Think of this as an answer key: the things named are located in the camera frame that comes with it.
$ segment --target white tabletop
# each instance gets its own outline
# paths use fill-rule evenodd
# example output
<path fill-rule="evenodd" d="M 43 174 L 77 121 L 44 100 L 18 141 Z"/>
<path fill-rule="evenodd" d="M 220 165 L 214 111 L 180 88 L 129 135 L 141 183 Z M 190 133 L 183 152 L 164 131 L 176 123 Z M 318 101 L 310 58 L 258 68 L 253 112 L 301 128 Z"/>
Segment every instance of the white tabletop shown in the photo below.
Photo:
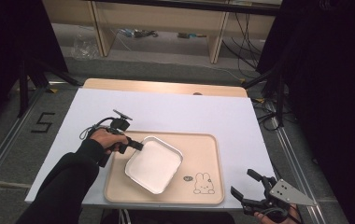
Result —
<path fill-rule="evenodd" d="M 41 183 L 56 162 L 65 153 L 77 150 L 81 143 L 78 136 L 84 129 L 103 118 L 118 117 L 113 109 L 133 119 L 129 131 L 209 133 L 215 136 L 219 144 L 225 198 L 216 206 L 110 203 L 104 196 L 109 161 L 100 169 L 83 204 L 125 208 L 241 209 L 240 202 L 230 193 L 231 186 L 241 191 L 245 198 L 264 198 L 263 185 L 249 177 L 247 169 L 266 176 L 275 174 L 249 98 L 79 89 L 26 202 L 35 199 Z"/>

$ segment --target bunny illustration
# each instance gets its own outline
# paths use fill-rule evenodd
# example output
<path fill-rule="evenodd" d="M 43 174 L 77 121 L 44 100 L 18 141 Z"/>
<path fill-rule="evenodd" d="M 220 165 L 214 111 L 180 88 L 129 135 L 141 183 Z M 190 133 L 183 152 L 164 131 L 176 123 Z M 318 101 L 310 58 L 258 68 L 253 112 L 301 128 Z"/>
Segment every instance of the bunny illustration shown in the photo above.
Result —
<path fill-rule="evenodd" d="M 214 194 L 212 180 L 208 173 L 198 173 L 195 176 L 195 194 Z"/>

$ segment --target human hand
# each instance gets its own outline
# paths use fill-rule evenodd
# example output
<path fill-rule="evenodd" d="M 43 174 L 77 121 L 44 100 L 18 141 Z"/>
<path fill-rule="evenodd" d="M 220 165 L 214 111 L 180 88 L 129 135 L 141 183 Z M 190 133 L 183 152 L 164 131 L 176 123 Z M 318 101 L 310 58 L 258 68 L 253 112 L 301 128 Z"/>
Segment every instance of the human hand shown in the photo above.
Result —
<path fill-rule="evenodd" d="M 103 128 L 96 130 L 90 138 L 102 145 L 102 147 L 106 150 L 106 154 L 110 154 L 111 150 L 119 150 L 120 144 L 128 144 L 128 139 L 125 135 L 108 133 L 106 129 Z"/>
<path fill-rule="evenodd" d="M 297 206 L 295 204 L 291 205 L 289 209 L 289 214 L 296 220 L 299 220 L 299 214 L 297 211 Z M 276 222 L 271 220 L 268 216 L 265 216 L 261 213 L 256 212 L 254 213 L 254 216 L 259 219 L 260 223 L 262 224 L 276 224 Z M 280 224 L 297 224 L 297 222 L 288 217 L 283 222 L 280 222 Z"/>

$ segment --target wooden tray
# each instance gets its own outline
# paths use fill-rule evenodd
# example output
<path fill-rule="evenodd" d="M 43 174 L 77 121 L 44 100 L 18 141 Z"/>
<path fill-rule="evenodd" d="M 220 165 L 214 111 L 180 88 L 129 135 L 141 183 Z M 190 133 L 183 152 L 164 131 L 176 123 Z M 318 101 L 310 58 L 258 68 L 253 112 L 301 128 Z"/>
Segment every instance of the wooden tray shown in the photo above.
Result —
<path fill-rule="evenodd" d="M 198 203 L 217 204 L 224 199 L 216 139 L 210 134 L 126 132 L 135 141 L 155 136 L 180 150 L 183 162 L 165 191 L 153 194 L 124 172 L 135 150 L 113 153 L 105 186 L 105 197 L 119 203 Z"/>

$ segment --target gray carpet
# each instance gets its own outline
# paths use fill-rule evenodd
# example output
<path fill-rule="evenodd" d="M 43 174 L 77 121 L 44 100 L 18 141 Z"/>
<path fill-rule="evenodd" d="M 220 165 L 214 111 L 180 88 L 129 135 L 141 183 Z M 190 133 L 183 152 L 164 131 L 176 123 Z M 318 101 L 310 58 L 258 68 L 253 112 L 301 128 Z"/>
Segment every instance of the gray carpet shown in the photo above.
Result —
<path fill-rule="evenodd" d="M 88 77 L 102 77 L 239 86 L 239 81 L 231 74 L 206 67 L 178 64 L 105 62 L 102 60 L 78 62 L 71 58 L 66 58 L 66 63 L 72 76 L 81 81 Z M 229 71 L 236 77 L 244 77 L 237 70 L 231 69 Z M 254 72 L 245 72 L 245 74 L 251 77 L 257 76 Z M 48 77 L 49 80 L 59 80 L 55 76 Z M 36 174 L 47 156 L 53 139 L 77 90 L 69 85 L 58 85 L 52 88 L 57 88 L 58 91 L 56 93 L 45 92 L 42 94 L 0 167 L 0 181 L 6 182 L 0 184 L 0 223 L 13 223 L 27 206 L 23 201 L 27 190 L 35 180 Z M 260 97 L 261 89 L 262 84 L 250 88 L 248 95 L 254 98 Z M 18 92 L 13 91 L 10 100 L 0 110 L 0 143 L 18 113 L 17 102 Z M 258 117 L 264 114 L 261 109 L 255 109 L 255 111 Z M 52 124 L 46 133 L 34 133 L 33 131 L 45 131 L 47 129 L 47 125 L 36 124 L 42 114 L 42 121 Z M 294 116 L 287 115 L 284 118 L 285 130 L 327 222 L 347 223 L 320 168 L 312 161 L 310 148 L 308 148 L 303 138 L 300 126 L 294 122 Z M 265 125 L 266 127 L 271 127 L 271 123 L 266 123 Z M 267 131 L 262 125 L 260 127 L 271 161 L 280 171 L 282 177 L 296 186 L 291 167 L 287 163 L 276 132 Z M 312 223 L 307 209 L 301 206 L 300 210 L 305 223 Z M 98 223 L 102 211 L 103 208 L 85 207 L 80 223 Z M 232 214 L 236 223 L 257 223 L 253 217 L 243 216 L 240 212 L 233 212 Z"/>

